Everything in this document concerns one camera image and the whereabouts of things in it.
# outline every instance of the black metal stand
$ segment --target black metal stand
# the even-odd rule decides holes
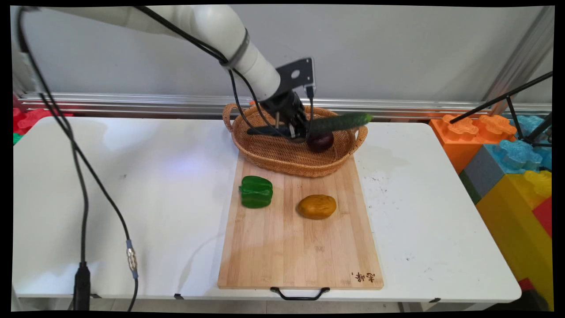
[[[463,115],[459,116],[459,117],[455,117],[453,118],[449,123],[457,123],[458,121],[460,121],[463,118],[467,118],[472,114],[477,113],[478,111],[481,111],[489,106],[492,106],[502,100],[506,100],[508,102],[508,108],[510,108],[510,113],[512,114],[512,119],[514,120],[514,123],[516,124],[516,130],[518,131],[518,139],[522,140],[530,145],[532,145],[533,147],[551,147],[551,138],[548,138],[548,142],[549,144],[538,144],[535,143],[535,139],[536,137],[538,137],[539,134],[541,134],[542,132],[544,132],[549,126],[551,126],[551,113],[549,113],[549,115],[547,115],[544,119],[544,121],[537,126],[536,129],[534,129],[528,136],[524,137],[524,135],[522,134],[522,130],[520,128],[520,123],[518,122],[518,118],[516,116],[516,111],[514,110],[514,105],[512,104],[512,100],[510,99],[510,97],[512,95],[516,95],[519,92],[525,90],[528,87],[534,86],[537,83],[544,81],[550,77],[553,76],[553,71],[547,73],[547,74],[543,74],[542,76],[538,77],[537,79],[534,79],[532,81],[529,81],[527,83],[525,83],[522,86],[519,86],[505,94],[502,94],[484,104],[482,104],[481,106],[472,109],[466,113],[464,113]]]

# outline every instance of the black mounting bracket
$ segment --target black mounting bracket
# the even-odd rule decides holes
[[[314,90],[316,89],[314,82],[314,59],[311,57],[285,64],[276,70],[281,77],[281,83],[273,96],[286,93],[299,86],[304,86],[305,88],[313,86]]]

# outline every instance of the basket handle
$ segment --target basket handle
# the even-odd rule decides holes
[[[229,132],[233,131],[232,122],[229,119],[229,116],[232,112],[232,109],[237,108],[237,104],[231,103],[224,107],[224,112],[221,114],[222,118],[224,119],[225,127],[228,129]]]
[[[349,154],[353,154],[355,151],[357,151],[357,149],[359,147],[361,147],[361,145],[365,141],[365,138],[367,137],[368,132],[369,132],[369,129],[367,129],[367,126],[359,127],[359,133],[357,134],[357,139],[356,139],[353,147],[351,147],[351,149],[349,149]]]

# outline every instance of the green bell pepper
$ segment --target green bell pepper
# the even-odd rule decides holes
[[[241,204],[247,208],[263,208],[271,204],[273,184],[264,178],[248,175],[241,179]]]

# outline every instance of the wooden cutting board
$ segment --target wooden cutting board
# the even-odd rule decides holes
[[[268,207],[241,205],[246,175],[273,184]],[[324,220],[297,212],[304,197],[334,197],[336,211]],[[238,158],[221,258],[220,288],[381,289],[383,277],[353,158],[321,178],[261,169]]]

